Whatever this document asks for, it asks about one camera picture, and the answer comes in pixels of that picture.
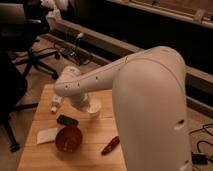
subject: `desk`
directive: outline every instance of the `desk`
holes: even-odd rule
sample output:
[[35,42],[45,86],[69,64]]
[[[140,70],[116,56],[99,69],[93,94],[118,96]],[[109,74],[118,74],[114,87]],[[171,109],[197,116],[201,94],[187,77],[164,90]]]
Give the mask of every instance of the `desk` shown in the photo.
[[[18,166],[18,171],[124,171],[126,170],[121,146],[106,156],[101,150],[117,135],[112,111],[111,91],[90,93],[91,97],[101,100],[102,109],[97,119],[91,119],[84,112],[70,106],[68,99],[57,114],[50,113],[53,85],[44,87],[36,110],[27,141]],[[83,133],[83,143],[74,153],[62,153],[55,143],[36,144],[38,131],[63,126],[57,124],[60,113],[76,118]]]

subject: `office chair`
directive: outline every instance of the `office chair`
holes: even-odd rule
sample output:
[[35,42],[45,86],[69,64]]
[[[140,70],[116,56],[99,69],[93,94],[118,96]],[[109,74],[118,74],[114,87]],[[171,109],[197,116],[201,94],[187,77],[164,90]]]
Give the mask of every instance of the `office chair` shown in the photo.
[[19,105],[16,104],[27,91],[27,81],[25,77],[16,69],[7,53],[0,49],[0,123],[4,125],[10,140],[10,150],[15,152],[20,146],[15,139],[9,123],[10,113],[37,107],[38,103]]
[[41,62],[41,59],[54,55],[56,59],[60,56],[56,50],[46,54],[35,55],[32,46],[38,42],[37,37],[49,33],[50,26],[43,15],[40,0],[5,1],[0,3],[0,47],[7,51],[28,53],[26,59],[15,62],[15,65],[26,64],[23,75],[26,77],[34,66],[35,69],[42,68],[51,72],[52,78],[57,79],[56,70]]

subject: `brown bowl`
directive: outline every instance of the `brown bowl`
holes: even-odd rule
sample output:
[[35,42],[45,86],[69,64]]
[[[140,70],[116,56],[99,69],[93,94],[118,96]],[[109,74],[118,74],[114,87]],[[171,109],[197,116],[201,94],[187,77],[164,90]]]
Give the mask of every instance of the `brown bowl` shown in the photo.
[[82,143],[81,130],[76,126],[67,126],[56,135],[56,147],[63,152],[73,152]]

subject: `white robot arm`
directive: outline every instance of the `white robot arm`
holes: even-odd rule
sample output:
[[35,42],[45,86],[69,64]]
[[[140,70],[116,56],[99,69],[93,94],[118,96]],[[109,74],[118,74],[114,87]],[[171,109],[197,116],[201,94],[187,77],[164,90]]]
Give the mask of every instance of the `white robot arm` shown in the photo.
[[184,87],[183,59],[161,46],[85,75],[66,68],[55,92],[81,103],[87,92],[112,89],[128,171],[191,171]]

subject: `black cable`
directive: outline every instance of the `black cable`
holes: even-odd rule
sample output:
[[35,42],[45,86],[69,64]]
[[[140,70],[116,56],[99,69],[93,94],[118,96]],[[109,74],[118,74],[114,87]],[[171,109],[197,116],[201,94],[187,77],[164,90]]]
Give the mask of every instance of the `black cable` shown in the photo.
[[[198,151],[199,153],[203,153],[203,152],[201,151],[201,149],[200,149],[200,145],[201,145],[202,143],[203,143],[203,144],[208,144],[208,145],[210,145],[211,147],[213,147],[213,144],[212,144],[212,143],[210,143],[210,142],[208,142],[208,141],[206,141],[206,140],[200,140],[200,141],[197,142],[197,151]],[[207,156],[207,155],[206,155],[206,159],[207,159],[209,162],[213,163],[212,155],[211,155],[211,156]]]
[[193,133],[196,133],[196,132],[199,132],[199,131],[205,131],[206,133],[208,133],[209,135],[213,136],[213,133],[211,133],[208,128],[213,128],[213,124],[205,124],[202,126],[202,128],[200,129],[195,129],[191,132],[189,132],[189,134],[193,134]]
[[201,171],[201,169],[199,169],[197,166],[195,166],[195,165],[193,165],[192,166],[193,167],[193,171],[196,171],[196,170],[198,170],[198,171]]

